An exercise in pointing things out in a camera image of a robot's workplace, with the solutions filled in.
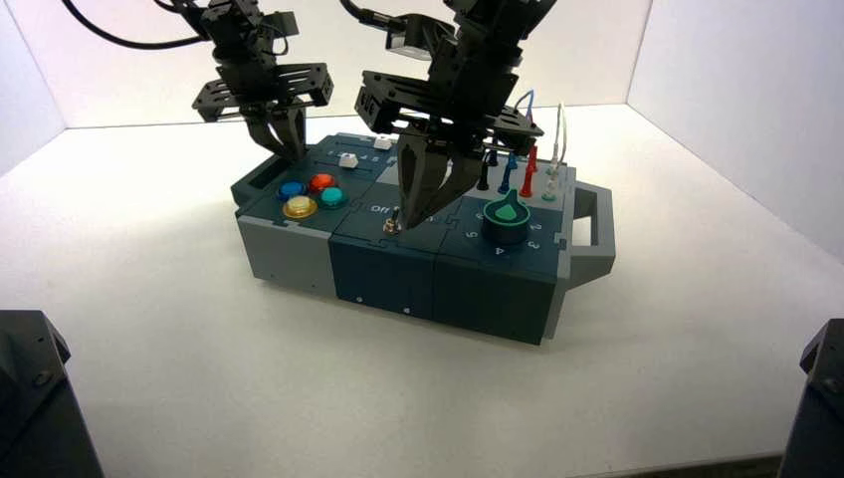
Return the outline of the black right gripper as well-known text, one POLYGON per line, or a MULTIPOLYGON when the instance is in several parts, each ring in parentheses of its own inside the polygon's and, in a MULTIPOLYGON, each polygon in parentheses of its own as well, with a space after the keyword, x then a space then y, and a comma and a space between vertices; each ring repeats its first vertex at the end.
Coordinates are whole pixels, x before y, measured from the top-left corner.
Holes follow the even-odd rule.
POLYGON ((483 153, 497 149, 526 155, 544 131, 515 108, 496 113, 465 106, 432 90, 427 81, 364 71, 355 110, 376 133, 400 134, 398 173, 401 222, 412 229, 479 181, 483 153))

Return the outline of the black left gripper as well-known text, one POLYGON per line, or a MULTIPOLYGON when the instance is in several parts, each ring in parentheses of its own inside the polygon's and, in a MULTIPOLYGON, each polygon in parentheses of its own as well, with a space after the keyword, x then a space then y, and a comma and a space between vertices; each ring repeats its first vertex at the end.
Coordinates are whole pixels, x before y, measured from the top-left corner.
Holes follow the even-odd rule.
POLYGON ((250 138, 286 162, 306 154, 306 109, 323 107, 333 93, 325 63, 221 66, 192 103, 206 122, 244 116, 250 138), (285 144, 258 112, 285 111, 285 144))

